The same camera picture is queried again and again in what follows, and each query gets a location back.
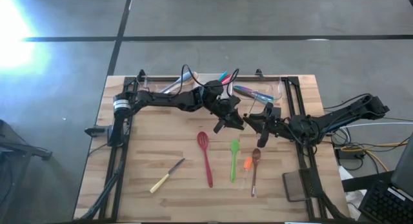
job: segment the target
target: gray floor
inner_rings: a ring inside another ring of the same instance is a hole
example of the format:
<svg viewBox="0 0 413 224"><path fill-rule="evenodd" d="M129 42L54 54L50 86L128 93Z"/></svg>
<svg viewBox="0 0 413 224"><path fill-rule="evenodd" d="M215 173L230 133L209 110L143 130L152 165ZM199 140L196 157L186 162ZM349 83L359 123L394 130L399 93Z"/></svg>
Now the gray floor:
<svg viewBox="0 0 413 224"><path fill-rule="evenodd" d="M23 22L8 19L10 28L0 29L0 37L18 32L21 23L25 37L116 36L125 5L9 2ZM412 14L408 0L134 0L125 35L413 34ZM31 162L6 223L70 220L90 144L83 129L96 120L114 43L16 45L8 39L0 45L0 119L54 157ZM176 75L184 63L196 72L240 68L250 74L260 68L267 74L315 74L325 106L370 92L390 107L388 117L413 119L412 51L412 40L123 43L115 75L139 69ZM397 142L412 131L407 125L351 129L354 141L367 143ZM378 156L392 169L401 151ZM369 159L352 172L373 173Z"/></svg>

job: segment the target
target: knife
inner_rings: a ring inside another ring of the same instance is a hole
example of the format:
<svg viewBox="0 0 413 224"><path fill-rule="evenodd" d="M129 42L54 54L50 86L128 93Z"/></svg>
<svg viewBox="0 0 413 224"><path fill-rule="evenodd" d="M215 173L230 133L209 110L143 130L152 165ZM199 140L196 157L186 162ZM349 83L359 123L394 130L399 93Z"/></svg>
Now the knife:
<svg viewBox="0 0 413 224"><path fill-rule="evenodd" d="M160 179L150 190L150 193L154 193L162 184L163 182L166 181L166 179L168 179L169 175L171 175L173 172L175 172L175 170L182 164L182 162L185 160L185 158L179 160L179 162L177 162L175 164L175 166L173 168L171 168L168 172L168 174L166 174L162 179Z"/></svg>

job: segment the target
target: green spoon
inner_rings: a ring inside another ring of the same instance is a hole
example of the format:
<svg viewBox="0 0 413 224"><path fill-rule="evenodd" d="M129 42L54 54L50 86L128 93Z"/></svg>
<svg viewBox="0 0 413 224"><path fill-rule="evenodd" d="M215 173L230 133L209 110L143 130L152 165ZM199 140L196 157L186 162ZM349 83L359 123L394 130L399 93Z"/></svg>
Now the green spoon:
<svg viewBox="0 0 413 224"><path fill-rule="evenodd" d="M238 150L239 150L238 140L233 139L231 141L231 152L232 152L231 182L235 181L235 171L236 171Z"/></svg>

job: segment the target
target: yellow knife handle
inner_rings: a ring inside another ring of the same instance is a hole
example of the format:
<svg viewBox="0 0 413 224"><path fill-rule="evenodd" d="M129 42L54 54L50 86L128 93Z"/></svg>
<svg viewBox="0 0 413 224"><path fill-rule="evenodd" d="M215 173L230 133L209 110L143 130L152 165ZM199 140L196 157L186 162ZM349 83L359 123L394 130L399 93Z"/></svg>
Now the yellow knife handle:
<svg viewBox="0 0 413 224"><path fill-rule="evenodd" d="M169 174L166 174L161 180L159 180L150 190L150 193L154 193L162 184L163 182L166 181L166 179L168 179Z"/></svg>

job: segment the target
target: brown spoon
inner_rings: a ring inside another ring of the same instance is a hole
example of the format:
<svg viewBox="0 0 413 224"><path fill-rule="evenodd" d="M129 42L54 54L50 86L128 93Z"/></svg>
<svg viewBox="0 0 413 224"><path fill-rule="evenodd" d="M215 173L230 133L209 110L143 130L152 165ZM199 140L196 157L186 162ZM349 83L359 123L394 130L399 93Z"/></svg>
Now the brown spoon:
<svg viewBox="0 0 413 224"><path fill-rule="evenodd" d="M258 148L255 148L252 152L252 163L254 164L254 176L252 177L252 188L251 188L251 196L254 197L256 195L256 176L257 176L257 167L259 159L261 158L261 151Z"/></svg>

